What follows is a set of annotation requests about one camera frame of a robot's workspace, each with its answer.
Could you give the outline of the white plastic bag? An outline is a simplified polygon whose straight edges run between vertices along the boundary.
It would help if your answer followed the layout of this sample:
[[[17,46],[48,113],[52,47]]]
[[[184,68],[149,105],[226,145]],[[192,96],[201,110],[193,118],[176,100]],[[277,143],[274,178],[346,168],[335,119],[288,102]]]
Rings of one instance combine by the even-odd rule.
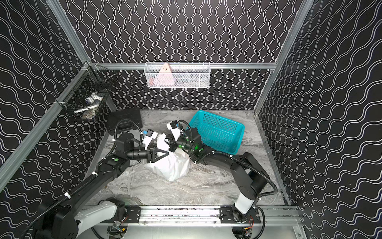
[[[161,150],[168,151],[169,155],[160,159],[157,162],[146,163],[145,169],[157,174],[167,181],[175,181],[183,176],[186,176],[190,169],[190,158],[181,149],[176,149],[175,152],[169,151],[165,134],[159,134],[157,137],[157,147]]]

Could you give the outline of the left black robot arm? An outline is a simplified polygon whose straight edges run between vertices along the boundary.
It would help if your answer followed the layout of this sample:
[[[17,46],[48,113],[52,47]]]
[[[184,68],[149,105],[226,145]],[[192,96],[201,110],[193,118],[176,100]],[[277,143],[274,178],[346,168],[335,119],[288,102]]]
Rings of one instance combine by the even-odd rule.
[[[129,168],[132,160],[154,163],[168,156],[167,150],[150,145],[155,138],[153,131],[140,133],[139,139],[130,132],[115,136],[110,154],[98,163],[91,175],[57,201],[41,204],[37,217],[26,231],[32,230],[34,239],[75,239],[100,222],[123,222],[128,218],[125,203],[114,198],[105,200],[83,215],[80,210],[104,186]]]

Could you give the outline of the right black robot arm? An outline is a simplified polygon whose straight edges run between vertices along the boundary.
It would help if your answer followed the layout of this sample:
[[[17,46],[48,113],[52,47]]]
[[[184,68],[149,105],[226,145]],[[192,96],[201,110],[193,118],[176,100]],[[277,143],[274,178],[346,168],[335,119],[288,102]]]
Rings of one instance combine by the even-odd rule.
[[[268,183],[269,176],[255,157],[246,152],[242,155],[231,155],[204,144],[196,128],[187,129],[175,139],[172,134],[166,135],[166,143],[169,150],[174,152],[176,148],[183,149],[192,162],[209,166],[219,167],[229,171],[237,185],[240,194],[231,213],[235,221],[243,222],[247,219],[252,206],[261,198],[261,192]]]

